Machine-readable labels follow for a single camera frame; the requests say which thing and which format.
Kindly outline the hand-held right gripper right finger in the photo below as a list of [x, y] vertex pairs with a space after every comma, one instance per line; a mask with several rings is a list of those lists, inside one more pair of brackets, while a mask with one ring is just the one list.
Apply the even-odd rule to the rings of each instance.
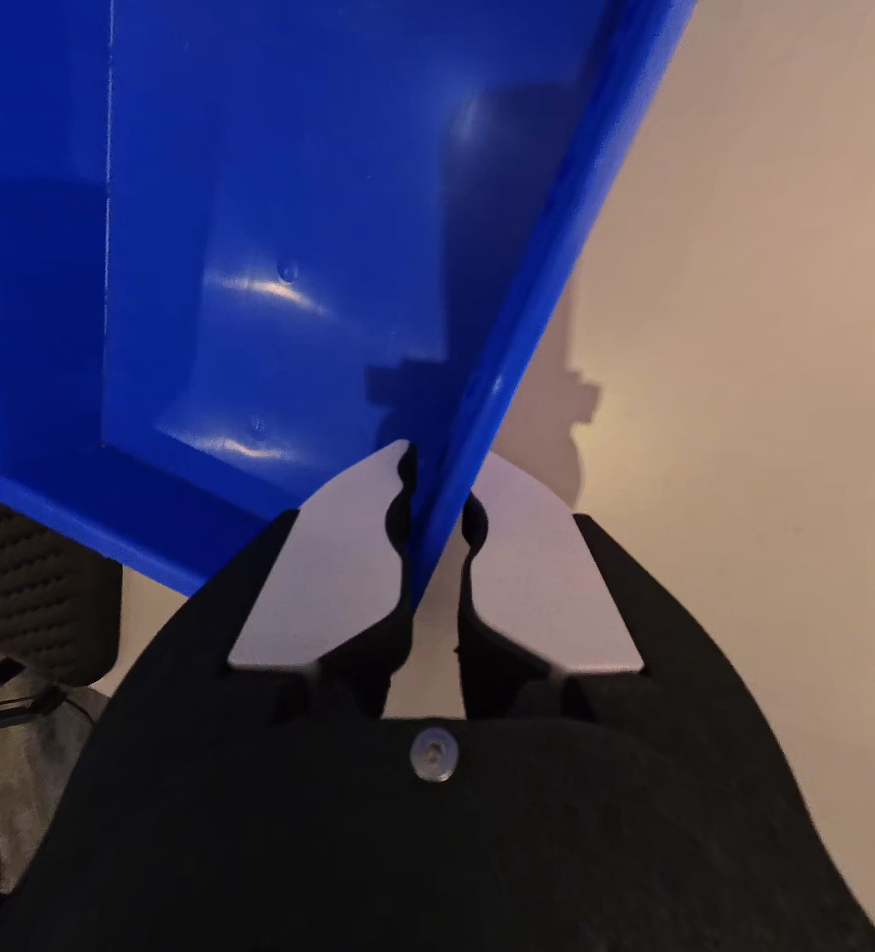
[[574, 513], [490, 453], [462, 517], [466, 624], [544, 678], [638, 674], [644, 660]]

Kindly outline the dark office chair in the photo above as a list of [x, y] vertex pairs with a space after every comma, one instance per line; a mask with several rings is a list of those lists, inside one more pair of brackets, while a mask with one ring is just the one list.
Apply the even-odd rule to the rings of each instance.
[[0, 504], [0, 730], [39, 720], [120, 654], [122, 565]]

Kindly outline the blue divided parts bin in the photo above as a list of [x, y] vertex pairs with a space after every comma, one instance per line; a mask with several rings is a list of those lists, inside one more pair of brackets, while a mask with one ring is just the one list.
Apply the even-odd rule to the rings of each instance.
[[190, 595], [405, 439], [420, 601], [694, 5], [0, 1], [0, 502]]

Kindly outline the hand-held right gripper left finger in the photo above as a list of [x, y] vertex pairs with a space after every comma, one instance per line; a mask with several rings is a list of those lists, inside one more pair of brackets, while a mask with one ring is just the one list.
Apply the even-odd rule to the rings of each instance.
[[384, 446], [301, 506], [229, 655], [242, 672], [317, 672], [333, 651], [398, 607], [402, 559], [386, 530], [415, 451]]

